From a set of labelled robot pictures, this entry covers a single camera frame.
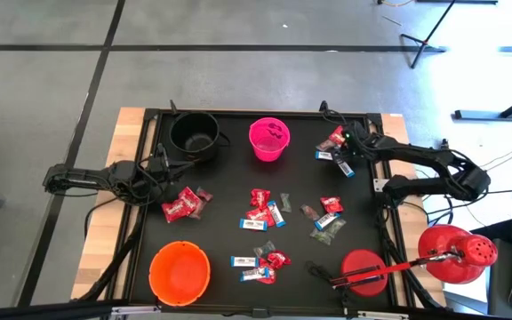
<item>orange bucket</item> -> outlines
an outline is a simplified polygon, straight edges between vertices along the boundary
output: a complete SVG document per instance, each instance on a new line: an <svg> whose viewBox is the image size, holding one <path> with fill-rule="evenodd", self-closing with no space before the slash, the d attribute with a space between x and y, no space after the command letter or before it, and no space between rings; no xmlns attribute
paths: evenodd
<svg viewBox="0 0 512 320"><path fill-rule="evenodd" d="M151 291L169 306L183 307L195 302L210 279L209 259L188 241L175 241L161 248L149 266Z"/></svg>

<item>tripod leg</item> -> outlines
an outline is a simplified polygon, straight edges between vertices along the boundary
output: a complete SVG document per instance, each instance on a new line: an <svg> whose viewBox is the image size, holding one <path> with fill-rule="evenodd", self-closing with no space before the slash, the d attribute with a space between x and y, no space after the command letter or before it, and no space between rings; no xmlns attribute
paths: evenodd
<svg viewBox="0 0 512 320"><path fill-rule="evenodd" d="M420 48L418 49L418 53L416 53L416 58L414 58L414 62L412 63L412 65L410 66L410 68L416 68L416 64L418 63L418 59L420 58L420 56L422 55L422 53L424 52L424 49L426 48L427 44L426 43L422 43L422 45L420 46Z"/></svg>

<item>candy wrapper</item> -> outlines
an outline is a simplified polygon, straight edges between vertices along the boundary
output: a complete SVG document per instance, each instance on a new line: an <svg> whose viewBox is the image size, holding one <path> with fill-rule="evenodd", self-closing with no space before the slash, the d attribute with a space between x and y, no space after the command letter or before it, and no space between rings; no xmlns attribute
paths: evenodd
<svg viewBox="0 0 512 320"><path fill-rule="evenodd" d="M183 203L187 206L188 213L192 213L201 204L201 199L189 187L185 187L179 192L179 199L183 200Z"/></svg>
<svg viewBox="0 0 512 320"><path fill-rule="evenodd" d="M338 196L322 197L321 204L328 213L342 212L341 198Z"/></svg>
<svg viewBox="0 0 512 320"><path fill-rule="evenodd" d="M165 213L167 223L171 223L179 218L188 216L191 211L185 205L183 199L177 199L171 204L161 204L161 208Z"/></svg>
<svg viewBox="0 0 512 320"><path fill-rule="evenodd" d="M321 142L319 145L316 146L316 149L322 152L325 152L331 148L337 147L337 143L331 141L331 140L325 140Z"/></svg>
<svg viewBox="0 0 512 320"><path fill-rule="evenodd" d="M335 238L335 235L337 232L339 232L341 227L345 225L345 223L347 222L343 219L337 219L331 225L329 225L329 227L325 230L325 233L331 238Z"/></svg>
<svg viewBox="0 0 512 320"><path fill-rule="evenodd" d="M271 241L266 242L266 244L262 245L261 247L254 248L254 253L256 253L256 256L258 258L266 258L268 254L272 251L275 251L276 247L274 244L272 244Z"/></svg>
<svg viewBox="0 0 512 320"><path fill-rule="evenodd" d="M306 205L306 204L303 204L301 207L300 207L301 211L303 212L303 214L306 215L306 217L308 217L309 219L315 221L315 220L319 220L319 218L321 218L319 216L319 214L317 214L317 212L315 210L313 210L312 207L310 207L309 205Z"/></svg>
<svg viewBox="0 0 512 320"><path fill-rule="evenodd" d="M290 194L280 194L282 198L282 209L283 212L292 212L292 205L290 204Z"/></svg>
<svg viewBox="0 0 512 320"><path fill-rule="evenodd" d="M211 202L212 200L212 195L204 191L201 187L196 189L196 195L205 200L206 202Z"/></svg>
<svg viewBox="0 0 512 320"><path fill-rule="evenodd" d="M282 217L282 213L280 213L280 210L277 208L276 201L268 202L268 209L272 213L272 218L274 218L276 227L280 228L285 226L284 217Z"/></svg>
<svg viewBox="0 0 512 320"><path fill-rule="evenodd" d="M319 241L319 242L322 242L327 245L331 245L332 238L329 235L327 235L326 232L318 231L317 229L313 229L313 231L311 231L309 236L317 239L317 241Z"/></svg>
<svg viewBox="0 0 512 320"><path fill-rule="evenodd" d="M345 142L345 138L343 138L343 127L338 126L335 131L329 136L329 140L335 142L338 146L341 146Z"/></svg>
<svg viewBox="0 0 512 320"><path fill-rule="evenodd" d="M266 204L270 198L270 192L268 190L262 189L253 189L252 192L252 200L250 200L250 205L259 207L260 209L266 208Z"/></svg>
<svg viewBox="0 0 512 320"><path fill-rule="evenodd" d="M268 208L264 208L262 210L259 208L250 210L246 213L246 217L248 217L250 220L266 221L268 227L273 227L276 224L274 218L272 217L272 212L270 212Z"/></svg>
<svg viewBox="0 0 512 320"><path fill-rule="evenodd" d="M240 281L258 280L261 278L270 277L270 271L266 267L254 268L252 270L246 270L242 272Z"/></svg>
<svg viewBox="0 0 512 320"><path fill-rule="evenodd" d="M270 267L275 270L281 269L284 265L292 264L290 258L288 258L285 253L278 250L270 252L266 260L268 260Z"/></svg>
<svg viewBox="0 0 512 320"><path fill-rule="evenodd" d="M260 258L255 257L230 257L231 267L259 267Z"/></svg>
<svg viewBox="0 0 512 320"><path fill-rule="evenodd" d="M268 224L266 221L240 219L240 228L266 231L268 229Z"/></svg>
<svg viewBox="0 0 512 320"><path fill-rule="evenodd" d="M205 205L206 205L206 202L201 201L201 203L197 205L195 210L189 214L189 218L200 220L201 219L201 211L204 209Z"/></svg>
<svg viewBox="0 0 512 320"><path fill-rule="evenodd" d="M338 213L325 214L325 216L321 217L320 220L317 220L315 222L317 230L323 231L325 227L327 227L330 223L334 222L335 219L339 218L339 216L340 215Z"/></svg>
<svg viewBox="0 0 512 320"><path fill-rule="evenodd" d="M259 282L262 282L263 284L273 284L276 281L276 271L272 267L270 267L270 265L268 264L268 262L266 260L264 260L262 258L260 258L260 265L262 267L268 268L269 277L256 279L256 280Z"/></svg>

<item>red candy wrapper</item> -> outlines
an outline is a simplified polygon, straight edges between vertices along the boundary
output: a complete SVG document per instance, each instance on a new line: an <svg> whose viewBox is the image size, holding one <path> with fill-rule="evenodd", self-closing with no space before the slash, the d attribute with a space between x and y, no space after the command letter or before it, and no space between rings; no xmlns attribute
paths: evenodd
<svg viewBox="0 0 512 320"><path fill-rule="evenodd" d="M343 127L338 126L337 129L329 136L329 140L335 142L339 147L345 142L343 138Z"/></svg>
<svg viewBox="0 0 512 320"><path fill-rule="evenodd" d="M341 198L338 196L322 197L321 204L328 213L342 212Z"/></svg>
<svg viewBox="0 0 512 320"><path fill-rule="evenodd" d="M288 258L285 253L278 250L270 252L267 259L270 266L275 270L282 268L284 265L292 264L290 258Z"/></svg>
<svg viewBox="0 0 512 320"><path fill-rule="evenodd" d="M183 203L189 209L187 214L192 213L198 205L201 204L201 199L195 195L193 190L189 187L185 187L181 192L179 192L179 199L183 200Z"/></svg>
<svg viewBox="0 0 512 320"><path fill-rule="evenodd" d="M202 197L206 202L211 202L212 200L212 195L203 190L201 187L196 189L196 195Z"/></svg>
<svg viewBox="0 0 512 320"><path fill-rule="evenodd" d="M274 217L272 217L272 212L266 207L264 209L254 209L250 210L246 213L246 217L250 220L260 220L266 221L268 227L275 226L276 222L274 221Z"/></svg>
<svg viewBox="0 0 512 320"><path fill-rule="evenodd" d="M182 199L177 199L172 204L161 204L161 208L165 213L167 223L186 217L191 213L188 206Z"/></svg>
<svg viewBox="0 0 512 320"><path fill-rule="evenodd" d="M256 279L256 281L260 281L263 284L273 284L276 281L276 271L274 270L274 268L272 268L272 266L270 266L270 264L262 258L260 258L260 266L268 267L268 272L269 272L270 277Z"/></svg>
<svg viewBox="0 0 512 320"><path fill-rule="evenodd" d="M252 190L252 200L250 201L251 206L256 206L261 209L267 207L268 200L270 198L270 192L263 189Z"/></svg>

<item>pink bucket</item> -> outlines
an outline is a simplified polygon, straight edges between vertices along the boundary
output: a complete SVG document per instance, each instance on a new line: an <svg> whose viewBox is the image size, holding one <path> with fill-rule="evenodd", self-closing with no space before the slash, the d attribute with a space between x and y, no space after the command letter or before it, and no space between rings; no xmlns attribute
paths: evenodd
<svg viewBox="0 0 512 320"><path fill-rule="evenodd" d="M272 162L282 155L282 151L290 143L290 130L276 118L261 118L250 125L248 139L256 157Z"/></svg>

